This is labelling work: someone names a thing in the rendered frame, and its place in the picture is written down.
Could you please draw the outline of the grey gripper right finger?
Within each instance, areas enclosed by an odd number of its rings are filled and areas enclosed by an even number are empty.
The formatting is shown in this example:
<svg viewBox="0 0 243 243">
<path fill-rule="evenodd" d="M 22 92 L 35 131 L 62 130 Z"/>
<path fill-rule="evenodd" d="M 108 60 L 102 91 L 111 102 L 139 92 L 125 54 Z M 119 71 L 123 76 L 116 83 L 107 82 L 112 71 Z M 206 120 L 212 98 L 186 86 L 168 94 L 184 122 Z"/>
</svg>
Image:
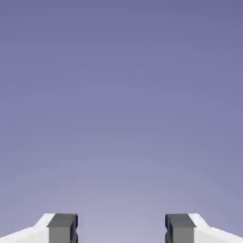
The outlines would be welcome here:
<svg viewBox="0 0 243 243">
<path fill-rule="evenodd" d="M 166 214 L 165 243 L 243 243 L 243 237 L 211 227 L 198 213 Z"/>
</svg>

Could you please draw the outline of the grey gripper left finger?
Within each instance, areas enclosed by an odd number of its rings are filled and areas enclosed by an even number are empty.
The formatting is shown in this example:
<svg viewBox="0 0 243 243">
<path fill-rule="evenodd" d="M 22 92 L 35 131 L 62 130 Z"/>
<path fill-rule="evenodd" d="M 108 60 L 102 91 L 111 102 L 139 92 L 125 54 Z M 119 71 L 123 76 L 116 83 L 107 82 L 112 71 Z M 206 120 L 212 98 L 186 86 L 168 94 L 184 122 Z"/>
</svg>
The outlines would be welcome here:
<svg viewBox="0 0 243 243">
<path fill-rule="evenodd" d="M 78 243 L 78 214 L 45 213 L 37 223 L 0 237 L 0 243 Z"/>
</svg>

